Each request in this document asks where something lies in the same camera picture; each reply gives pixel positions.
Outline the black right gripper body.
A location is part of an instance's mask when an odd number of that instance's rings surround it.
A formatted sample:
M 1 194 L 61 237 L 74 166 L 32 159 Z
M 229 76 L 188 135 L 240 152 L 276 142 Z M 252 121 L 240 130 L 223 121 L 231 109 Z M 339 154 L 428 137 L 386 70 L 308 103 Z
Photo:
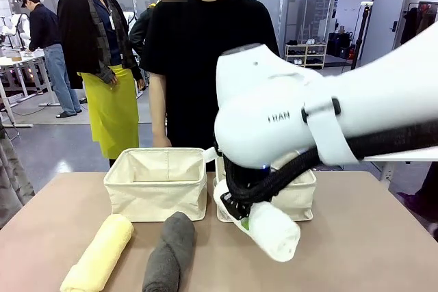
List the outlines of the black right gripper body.
M 243 220 L 249 217 L 251 202 L 237 200 L 229 191 L 220 195 L 220 201 L 231 220 Z

